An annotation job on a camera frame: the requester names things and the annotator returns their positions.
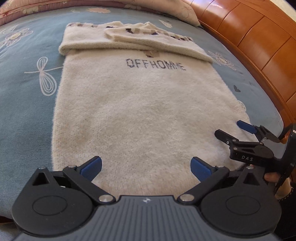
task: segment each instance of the pillow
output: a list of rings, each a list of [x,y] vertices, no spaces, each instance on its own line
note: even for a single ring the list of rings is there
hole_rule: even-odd
[[[0,26],[36,12],[77,6],[135,8],[167,13],[193,26],[200,24],[193,8],[181,0],[8,0],[0,7]]]

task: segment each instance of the finger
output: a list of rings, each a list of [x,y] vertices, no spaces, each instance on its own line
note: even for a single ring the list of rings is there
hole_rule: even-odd
[[[270,172],[264,175],[264,179],[271,183],[277,183],[280,179],[281,175],[277,172]]]
[[[287,178],[285,180],[285,182],[283,183],[283,185],[279,188],[279,190],[276,193],[276,198],[277,199],[282,199],[284,197],[286,197],[287,195],[289,195],[289,193],[291,192],[291,185],[290,185],[290,178]]]

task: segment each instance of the logo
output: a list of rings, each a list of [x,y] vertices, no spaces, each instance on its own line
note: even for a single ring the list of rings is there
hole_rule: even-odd
[[[148,202],[151,201],[151,199],[150,199],[150,198],[145,198],[145,199],[143,199],[142,201],[143,201],[144,203],[148,203]]]

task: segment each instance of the wooden headboard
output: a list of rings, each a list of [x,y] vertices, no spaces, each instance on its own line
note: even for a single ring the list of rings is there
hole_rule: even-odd
[[[284,126],[295,123],[296,22],[269,0],[183,1],[257,80]]]

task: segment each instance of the metal screw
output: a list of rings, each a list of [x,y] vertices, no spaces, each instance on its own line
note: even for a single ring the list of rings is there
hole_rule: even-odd
[[[100,202],[111,202],[112,200],[113,200],[113,196],[111,196],[109,194],[99,196]]]
[[[180,196],[181,201],[183,202],[191,202],[194,200],[194,196],[191,194],[182,194]]]

